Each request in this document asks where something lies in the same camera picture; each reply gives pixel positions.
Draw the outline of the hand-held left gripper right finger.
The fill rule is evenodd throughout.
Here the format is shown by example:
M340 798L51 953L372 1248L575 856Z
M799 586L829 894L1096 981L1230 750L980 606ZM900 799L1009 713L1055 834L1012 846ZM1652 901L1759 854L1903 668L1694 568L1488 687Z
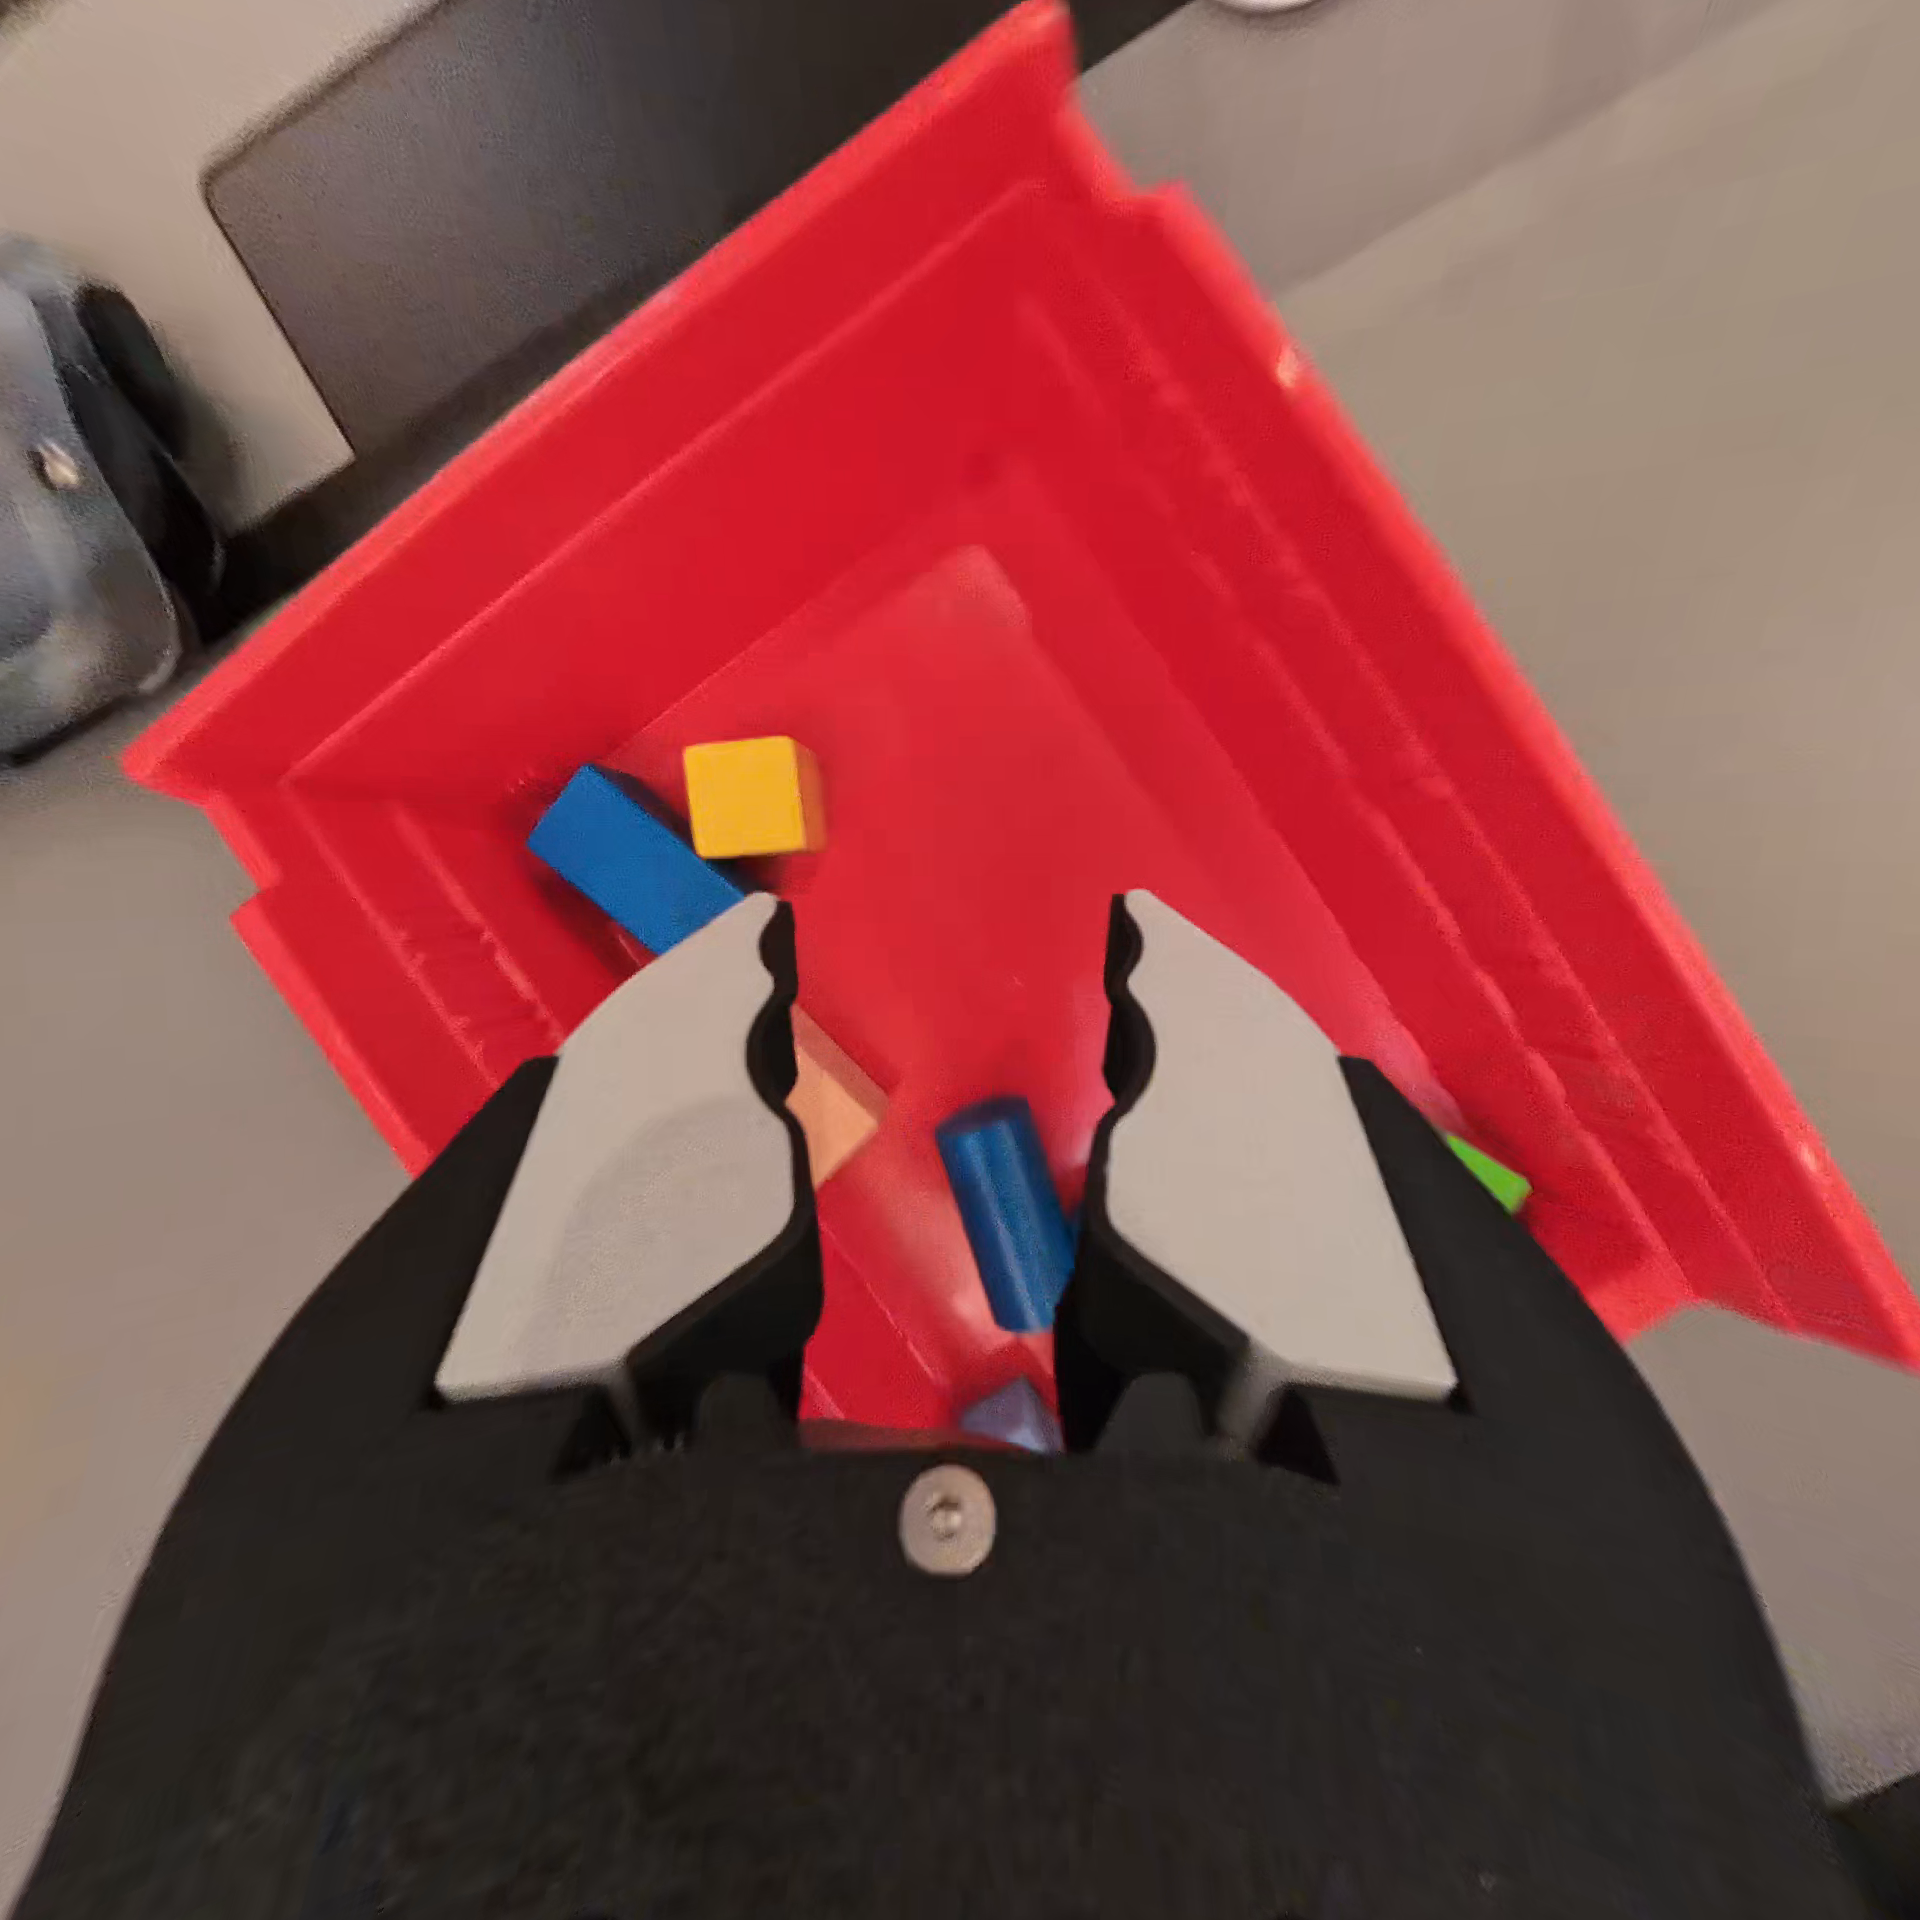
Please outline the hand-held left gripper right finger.
M1111 901L1111 1021L1059 1400L1177 1376L1199 1408L1351 1389L1443 1405L1455 1367L1348 1061L1283 985L1144 889Z

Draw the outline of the natural wooden block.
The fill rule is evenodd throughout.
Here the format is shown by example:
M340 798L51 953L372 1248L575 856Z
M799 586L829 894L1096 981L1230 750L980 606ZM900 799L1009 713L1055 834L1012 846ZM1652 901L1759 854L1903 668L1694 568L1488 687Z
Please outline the natural wooden block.
M797 1073L787 1096L807 1143L814 1189L822 1189L877 1133L888 1095L841 1042L799 1005L791 1007Z

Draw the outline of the grey bag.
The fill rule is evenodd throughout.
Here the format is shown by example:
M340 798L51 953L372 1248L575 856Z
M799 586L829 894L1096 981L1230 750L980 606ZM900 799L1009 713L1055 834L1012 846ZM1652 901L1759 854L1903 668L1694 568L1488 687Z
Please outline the grey bag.
M187 472L185 386L107 279L1 239L1 762L179 678L225 544Z

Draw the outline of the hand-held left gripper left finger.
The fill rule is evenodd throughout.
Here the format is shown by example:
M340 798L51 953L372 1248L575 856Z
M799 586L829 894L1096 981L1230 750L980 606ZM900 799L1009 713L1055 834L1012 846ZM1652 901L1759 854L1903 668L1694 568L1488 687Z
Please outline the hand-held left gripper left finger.
M446 1400L763 1367L795 1405L825 1295L795 996L793 910L753 894L563 1042L438 1362Z

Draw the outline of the red plastic bin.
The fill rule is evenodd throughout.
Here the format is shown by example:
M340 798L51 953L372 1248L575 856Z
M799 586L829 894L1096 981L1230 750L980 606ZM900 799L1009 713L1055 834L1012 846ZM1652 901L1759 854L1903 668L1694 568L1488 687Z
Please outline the red plastic bin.
M1038 1337L932 1143L1029 1098L1075 1204L1111 897L1276 977L1605 1325L1915 1367L1915 1298L1663 886L1236 254L1021 4L550 375L182 695L128 776L412 1169L643 959L525 840L588 762L787 733L799 1007L886 1093L822 1190L812 1417L926 1428Z

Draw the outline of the blue wooden cylinder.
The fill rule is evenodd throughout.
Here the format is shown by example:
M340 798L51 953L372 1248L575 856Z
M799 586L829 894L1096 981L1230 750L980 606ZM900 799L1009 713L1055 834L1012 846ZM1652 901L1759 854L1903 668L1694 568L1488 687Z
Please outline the blue wooden cylinder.
M1017 1376L967 1402L957 1415L957 1428L980 1444L1041 1455L1065 1450L1059 1412L1030 1376Z
M1072 1279L1075 1220L1021 1095L991 1095L934 1127L934 1144L998 1328L1049 1332Z

